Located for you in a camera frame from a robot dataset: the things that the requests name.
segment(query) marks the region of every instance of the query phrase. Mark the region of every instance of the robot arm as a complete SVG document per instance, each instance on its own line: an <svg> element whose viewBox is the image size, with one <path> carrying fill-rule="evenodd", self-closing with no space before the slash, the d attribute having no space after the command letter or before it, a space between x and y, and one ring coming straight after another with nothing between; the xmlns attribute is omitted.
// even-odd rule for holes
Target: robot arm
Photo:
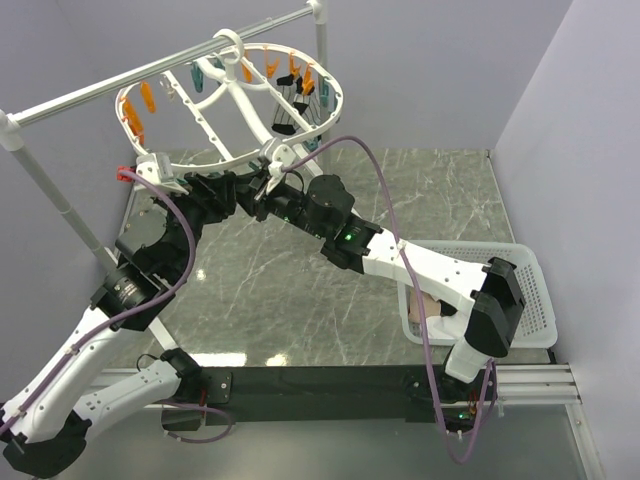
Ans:
<svg viewBox="0 0 640 480"><path fill-rule="evenodd" d="M354 197L340 178L313 178L307 192L279 183L260 199L265 179L256 176L249 193L238 197L247 213L264 219L274 214L305 232L324 238L321 253L331 263L366 275L412 285L400 252L416 271L423 292L440 300L447 315L468 319L464 336L454 345L445 364L446 375L471 383L491 357L507 355L525 301L513 271L499 258L488 265L456 260L404 240L353 213Z"/></svg>
<svg viewBox="0 0 640 480"><path fill-rule="evenodd" d="M281 146L270 144L284 155ZM249 174L225 172L217 177L185 176L184 192L172 200L186 218L196 242L203 226L233 214L236 206L257 220L272 214L319 239L321 253L334 265L361 274L411 284L401 258L416 270L421 289L439 299L449 314L469 319L465 335L451 350L445 380L457 391L477 377L490 357L507 354L524 308L513 266L493 259L489 265L467 263L437 254L367 222L353 213L355 199L335 175L315 177L306 192L282 182L280 168L267 159ZM71 465L87 441L144 406L163 399L194 398L203 388L202 369L180 349L165 352L149 368L99 392L83 394L108 361L134 341L169 303L112 325L72 352L73 358L26 411L25 398L42 384L58 360L79 337L124 311L167 291L184 272L189 255L185 232L171 211L154 206L132 219L116 246L119 268L109 274L92 298L91 308L54 358L22 392L0 409L4 456L18 471L50 478Z"/></svg>

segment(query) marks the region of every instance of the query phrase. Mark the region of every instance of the hook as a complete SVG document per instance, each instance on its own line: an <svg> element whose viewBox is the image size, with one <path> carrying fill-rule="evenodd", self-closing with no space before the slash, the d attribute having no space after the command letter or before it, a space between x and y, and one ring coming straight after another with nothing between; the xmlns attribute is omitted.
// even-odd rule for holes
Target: hook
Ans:
<svg viewBox="0 0 640 480"><path fill-rule="evenodd" d="M266 64L267 78L271 78L276 73L276 70L278 70L280 57L277 57L275 62L269 63L269 49L264 47L264 63Z"/></svg>
<svg viewBox="0 0 640 480"><path fill-rule="evenodd" d="M151 85L149 85L147 82L142 82L140 84L140 95L142 95L149 113L156 113L156 102L154 102L153 100L153 91L151 90Z"/></svg>
<svg viewBox="0 0 640 480"><path fill-rule="evenodd" d="M300 67L296 67L293 61L293 51L289 52L289 73L295 77L300 74Z"/></svg>
<svg viewBox="0 0 640 480"><path fill-rule="evenodd" d="M229 30L228 28L223 28L222 30L218 30L218 32L213 36L213 38L217 37L227 37L227 39L229 39L237 49L236 58L225 58L224 63L228 65L235 65L240 61L240 58L244 57L244 43L242 43L240 35L236 32Z"/></svg>

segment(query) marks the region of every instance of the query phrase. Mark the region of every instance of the white wall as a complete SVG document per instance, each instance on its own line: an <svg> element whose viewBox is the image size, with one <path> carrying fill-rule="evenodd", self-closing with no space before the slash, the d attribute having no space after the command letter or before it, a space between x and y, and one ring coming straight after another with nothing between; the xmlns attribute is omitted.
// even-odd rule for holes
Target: white wall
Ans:
<svg viewBox="0 0 640 480"><path fill-rule="evenodd" d="M0 108L16 112L98 80L54 2L0 8ZM97 100L27 127L45 170L107 244L128 186L116 165L133 161L111 103ZM46 197L0 151L0 403L16 394L71 333L102 273ZM23 479L0 458L0 478Z"/></svg>
<svg viewBox="0 0 640 480"><path fill-rule="evenodd" d="M372 146L493 148L571 0L329 0L330 71L345 90L337 132ZM58 0L101 75L293 11L304 0ZM261 37L315 56L311 18ZM233 123L229 110L216 119ZM193 118L149 118L149 142L204 148ZM231 129L236 145L244 129Z"/></svg>
<svg viewBox="0 0 640 480"><path fill-rule="evenodd" d="M575 0L498 142L611 479L640 468L640 3Z"/></svg>

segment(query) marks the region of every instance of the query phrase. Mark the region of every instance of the white laundry basket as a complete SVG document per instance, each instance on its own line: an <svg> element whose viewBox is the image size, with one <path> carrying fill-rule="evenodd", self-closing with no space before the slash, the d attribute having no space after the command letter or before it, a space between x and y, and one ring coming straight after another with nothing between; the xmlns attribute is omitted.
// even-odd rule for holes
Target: white laundry basket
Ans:
<svg viewBox="0 0 640 480"><path fill-rule="evenodd" d="M535 254L530 248L516 243L459 242L446 240L412 240L411 243L466 262L486 263L500 257L517 266L516 278L527 302L516 330L512 348L549 348L556 343L558 331L549 291ZM409 340L422 343L420 325L409 321L410 287L398 283L398 303L402 329ZM429 332L431 345L450 346L451 338L438 338Z"/></svg>

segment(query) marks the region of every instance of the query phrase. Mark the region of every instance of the purple cable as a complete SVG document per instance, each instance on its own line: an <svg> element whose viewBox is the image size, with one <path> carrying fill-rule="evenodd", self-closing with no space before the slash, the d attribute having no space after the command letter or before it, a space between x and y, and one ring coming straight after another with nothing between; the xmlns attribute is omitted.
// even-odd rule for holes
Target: purple cable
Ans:
<svg viewBox="0 0 640 480"><path fill-rule="evenodd" d="M178 440L180 442L196 443L196 444L217 442L218 440L221 440L222 438L224 438L227 435L229 435L229 432L231 432L231 429L233 428L233 418L231 418L231 415L229 415L227 412L225 412L223 410L218 410L217 408L200 406L200 405L195 405L195 404L190 404L190 403L162 402L162 404L163 405L169 405L171 407L184 408L186 410L197 410L199 412L215 413L216 415L220 415L221 417L224 417L227 420L227 428L225 428L224 432L219 433L215 437L211 437L211 438L203 438L203 439L185 438L185 437L181 437L180 435L177 435L177 434L175 434L173 432L167 432L168 436L170 436L171 438L175 438L176 440Z"/></svg>
<svg viewBox="0 0 640 480"><path fill-rule="evenodd" d="M127 318L129 318L129 317L131 317L133 315L136 315L138 313L144 312L145 310L147 310L147 309L149 309L151 307L154 307L154 306L164 302L168 298L170 298L172 295L174 295L178 291L178 289L180 287L182 287L182 285L184 285L187 282L187 279L189 278L189 275L191 274L191 270L193 270L193 264L195 263L195 259L196 259L196 255L195 255L195 253L196 253L196 241L195 241L195 238L193 236L193 232L191 231L191 227L189 226L189 222L187 222L187 219L182 214L182 212L178 209L178 207L160 189L158 189L156 186L154 186L151 183L149 183L144 178L136 175L133 172L121 171L119 173L121 175L123 175L125 177L129 177L132 180L135 180L136 182L139 182L142 185L144 185L145 187L147 187L154 194L156 194L157 197L160 200L162 200L164 202L164 204L167 206L167 208L169 208L169 210L171 210L171 212L173 212L173 214L176 216L176 218L180 222L180 225L184 229L184 232L185 232L185 234L187 236L187 242L189 244L189 259L187 261L187 266L185 268L184 273L182 274L180 279L176 282L176 284L173 285L171 288L169 288L169 290L167 290L165 293L163 293L159 297L156 297L156 298L154 298L154 299L152 299L152 300L150 300L150 301L148 301L148 302L146 302L146 303L144 303L142 305L138 305L137 307L134 307L131 310L127 310L125 312L119 313L118 315L116 315L114 317L111 317L109 320L106 320L106 321L102 322L100 325L98 325L97 327L93 328L92 330L87 332L85 335L83 335L80 338L80 340L78 340L75 344L71 345L70 349L72 351L74 351L74 352L79 352L80 348L82 348L84 345L86 345L86 343L89 340L91 340L93 337L95 337L101 331L109 328L114 323L121 322L122 320L126 320ZM18 410L20 410L21 412L26 412L27 409L33 404L33 402L35 402L40 397L40 395L42 395L42 393L47 389L47 387L49 387L49 385L51 385L51 383L56 379L58 374L60 374L60 372L62 372L62 370L64 369L66 364L73 357L74 357L73 354L65 353L60 358L58 363L56 363L56 365L51 369L51 371L49 371L49 373L44 378L44 380L42 380L40 385L38 385L33 390L31 395L29 395L27 397L27 399L24 401L24 403L22 405L20 405L20 407L18 407ZM13 425L15 425L15 423L18 421L19 418L20 417L18 417L18 416L9 417L9 419L4 423L4 425L2 425L0 427L0 436L2 434L4 434L7 430L9 430Z"/></svg>
<svg viewBox="0 0 640 480"><path fill-rule="evenodd" d="M399 233L399 228L398 228L398 221L397 221L395 212L393 211L393 205L391 203L391 194L389 193L389 188L387 187L387 182L384 179L384 175L382 173L382 168L380 168L380 164L376 160L376 157L373 154L373 152L371 151L371 149L367 146L366 143L364 143L358 137L354 137L352 135L346 135L346 136L343 136L343 137L338 137L338 138L335 138L333 140L330 140L329 142L325 143L324 145L322 145L317 150L314 150L313 152L311 152L309 155L304 157L302 160L300 160L300 161L298 161L298 162L296 162L293 165L290 165L288 167L284 167L282 169L282 171L283 172L287 172L287 173L288 172L292 172L296 168L299 168L302 165L304 165L305 163L307 163L309 160L312 160L313 158L317 157L319 154L321 154L322 152L324 152L328 148L331 148L336 143L344 142L344 141L352 141L352 142L357 143L358 145L360 145L362 147L362 149L369 156L369 159L371 160L371 163L373 164L373 168L375 169L376 174L378 175L378 180L380 181L380 187L382 188L382 193L384 195L385 202L387 203L387 209L389 211L389 219L391 220L391 232L393 233L393 237L395 238L396 243L399 242L400 241L400 233ZM407 272L409 273L409 277L411 278L411 283L413 284L413 288L415 289L415 291L419 292L420 291L420 282L418 281L418 277L416 275L416 272L413 269L413 267L411 266L411 263L409 262L409 259L407 258L407 255L406 255L404 250L400 250L400 256L402 257L402 261L404 262L404 265L407 268ZM468 434L471 435L471 440L469 441L469 447L467 448L467 451L464 453L464 455L461 458L459 458L453 452L451 444L449 443L449 435L448 435L448 432L447 432L447 429L446 429L446 424L445 424L445 420L444 420L444 413L442 412L442 403L440 402L440 395L438 393L438 387L437 387L437 383L436 383L435 373L433 371L433 358L431 357L431 346L429 344L429 335L428 335L428 332L427 332L427 320L426 320L427 315L426 315L426 309L424 307L424 299L422 298L422 295L418 295L417 299L418 299L418 310L420 312L420 326L422 327L420 330L421 330L421 335L422 335L422 346L423 346L423 349L424 349L425 367L427 369L427 378L429 379L429 388L431 389L431 394L432 394L432 397L433 397L433 408L434 408L435 413L436 413L436 420L437 420L438 426L440 427L440 430L442 431L442 433L444 435L444 442L445 442L445 445L447 447L447 452L449 453L449 456L451 457L451 459L455 463L461 465L461 464L466 463L469 460L469 458L471 458L471 453L473 452L473 448L475 446L476 439L478 437L479 427L482 424L484 424L484 422L482 422L482 413L483 413L482 412L482 408L484 406L484 398L485 398L485 396L487 394L487 386L489 384L489 377L491 376L492 372L493 372L493 376L494 376L494 379L495 379L494 380L494 394L493 394L493 399L491 400L491 405L489 406L489 411L487 412L487 418L488 418L488 415L493 410L493 405L494 405L494 403L496 401L496 398L497 398L497 388L498 388L497 374L496 374L496 371L495 371L495 369L496 369L495 363L493 362L493 360L489 360L487 362L487 368L485 369L485 372L484 372L484 379L482 381L482 388L481 388L481 391L480 391L480 399L478 401L478 409L477 409L476 418L475 418L475 421L473 423L473 428L469 432L467 432Z"/></svg>

